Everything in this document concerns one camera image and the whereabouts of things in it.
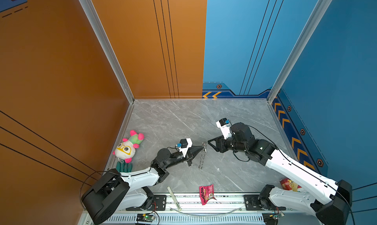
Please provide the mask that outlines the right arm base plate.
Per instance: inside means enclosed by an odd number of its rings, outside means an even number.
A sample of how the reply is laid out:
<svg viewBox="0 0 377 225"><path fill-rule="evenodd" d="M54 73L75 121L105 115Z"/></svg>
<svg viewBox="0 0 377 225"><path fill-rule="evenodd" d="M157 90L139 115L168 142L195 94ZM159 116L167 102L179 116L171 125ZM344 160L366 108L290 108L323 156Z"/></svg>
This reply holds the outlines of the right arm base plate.
<svg viewBox="0 0 377 225"><path fill-rule="evenodd" d="M269 198L260 198L258 195L244 195L244 204L247 211L275 211L282 210L285 211L286 207L276 207Z"/></svg>

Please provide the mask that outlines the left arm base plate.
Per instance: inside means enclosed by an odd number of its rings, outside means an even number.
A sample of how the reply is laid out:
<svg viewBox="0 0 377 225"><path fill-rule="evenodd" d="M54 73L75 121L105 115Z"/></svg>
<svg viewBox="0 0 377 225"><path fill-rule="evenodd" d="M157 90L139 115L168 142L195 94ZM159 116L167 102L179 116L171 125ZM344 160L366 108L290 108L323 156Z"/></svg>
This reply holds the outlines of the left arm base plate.
<svg viewBox="0 0 377 225"><path fill-rule="evenodd" d="M153 198L147 198L146 202L140 207L130 207L126 211L165 211L167 204L166 195L154 195Z"/></svg>

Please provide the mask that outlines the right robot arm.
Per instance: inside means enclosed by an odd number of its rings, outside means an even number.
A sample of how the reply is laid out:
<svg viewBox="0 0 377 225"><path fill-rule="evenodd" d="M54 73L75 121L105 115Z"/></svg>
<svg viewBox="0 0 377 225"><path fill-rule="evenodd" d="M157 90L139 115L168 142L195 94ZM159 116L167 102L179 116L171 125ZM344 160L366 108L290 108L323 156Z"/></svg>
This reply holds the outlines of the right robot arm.
<svg viewBox="0 0 377 225"><path fill-rule="evenodd" d="M244 153L249 161L272 169L293 180L306 190L305 193L287 191L266 185L258 196L264 210L282 207L315 216L324 225L345 225L352 216L352 186L344 180L334 181L294 160L269 138L257 139L252 126L244 123L231 124L227 119L217 122L222 135L208 140L217 152Z"/></svg>

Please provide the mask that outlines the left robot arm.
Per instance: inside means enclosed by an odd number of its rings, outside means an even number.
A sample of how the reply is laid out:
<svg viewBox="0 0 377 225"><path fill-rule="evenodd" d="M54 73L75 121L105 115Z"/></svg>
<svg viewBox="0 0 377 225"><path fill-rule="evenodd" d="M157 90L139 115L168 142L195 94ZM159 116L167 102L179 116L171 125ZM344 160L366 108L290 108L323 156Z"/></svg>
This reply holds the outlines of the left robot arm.
<svg viewBox="0 0 377 225"><path fill-rule="evenodd" d="M192 146L186 155L162 148L151 166L144 170L120 173L117 169L111 169L82 195L81 202L95 225L102 224L118 210L133 207L154 210L157 207L154 205L154 194L150 187L168 177L168 168L185 161L190 166L204 148Z"/></svg>

